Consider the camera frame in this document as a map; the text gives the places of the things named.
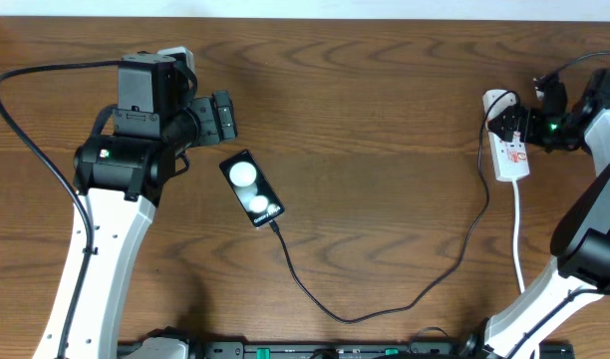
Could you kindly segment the black smartphone with lit screen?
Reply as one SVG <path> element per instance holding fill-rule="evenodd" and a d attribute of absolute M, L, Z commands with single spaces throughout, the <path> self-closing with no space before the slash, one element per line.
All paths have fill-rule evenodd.
<path fill-rule="evenodd" d="M 249 150 L 221 162 L 219 168 L 254 227 L 285 212 L 284 204 Z"/>

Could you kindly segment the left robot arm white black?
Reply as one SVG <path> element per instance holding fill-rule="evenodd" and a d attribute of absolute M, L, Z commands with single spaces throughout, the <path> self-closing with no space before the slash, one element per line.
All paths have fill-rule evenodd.
<path fill-rule="evenodd" d="M 37 358 L 114 358 L 137 254 L 164 184 L 189 148 L 237 136 L 229 94 L 197 95 L 184 47 L 125 55 L 111 134 L 94 130 L 75 154 L 85 215 L 70 247 Z"/>

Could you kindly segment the white power strip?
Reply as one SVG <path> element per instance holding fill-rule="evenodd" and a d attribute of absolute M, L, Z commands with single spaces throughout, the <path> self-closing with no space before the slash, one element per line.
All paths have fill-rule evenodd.
<path fill-rule="evenodd" d="M 488 90 L 482 96 L 485 112 L 485 127 L 490 143 L 495 178 L 498 181 L 518 181 L 530 174 L 527 151 L 518 132 L 513 132 L 509 140 L 503 140 L 488 126 L 502 111 L 518 104 L 518 96 L 507 90 Z"/>

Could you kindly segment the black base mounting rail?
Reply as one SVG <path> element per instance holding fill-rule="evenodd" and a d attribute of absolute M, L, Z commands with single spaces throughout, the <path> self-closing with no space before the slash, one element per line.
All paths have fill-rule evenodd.
<path fill-rule="evenodd" d="M 190 358 L 203 359 L 368 359 L 390 355 L 415 358 L 458 358 L 456 346 L 449 340 L 417 340 L 413 344 L 244 344 L 207 342 L 190 351 Z"/>

